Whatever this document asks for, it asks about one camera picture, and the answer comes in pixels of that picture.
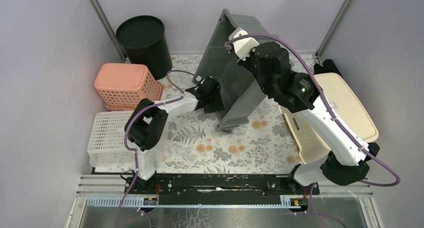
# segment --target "gray plastic bin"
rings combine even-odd
[[[237,28],[248,33],[268,33],[255,17],[231,14],[228,9],[224,9],[196,71],[196,75],[212,76],[221,84],[225,110],[216,112],[219,118],[216,130],[225,133],[248,123],[248,116],[266,97],[253,75],[237,64],[237,55],[229,53],[224,47]],[[258,38],[257,41],[263,43],[270,39]]]

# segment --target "black bucket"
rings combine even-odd
[[[165,40],[165,26],[160,19],[142,15],[128,19],[116,30],[116,38],[131,63],[144,64],[156,80],[172,68]]]

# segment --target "trash can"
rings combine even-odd
[[[116,30],[116,38],[129,61],[146,65],[156,80],[165,77],[172,68],[164,34],[162,21],[148,15],[130,18]]]

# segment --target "floral pattern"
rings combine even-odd
[[[173,55],[173,69],[195,72],[200,54]],[[313,68],[312,55],[302,55]],[[295,71],[305,71],[296,58],[290,57]],[[193,87],[189,75],[171,73],[172,81],[181,88]],[[179,92],[166,80],[162,99]],[[264,99],[249,116],[249,123],[225,135],[215,131],[218,119],[202,110],[189,112],[168,121],[167,153],[158,161],[160,173],[233,173],[288,174],[301,162],[295,142],[278,111],[278,105]],[[132,167],[96,168],[96,172],[124,172]]]

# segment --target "pink basket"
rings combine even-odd
[[[114,111],[134,110],[142,99],[158,101],[162,95],[162,84],[141,64],[106,63],[97,74],[94,87],[105,107]]]

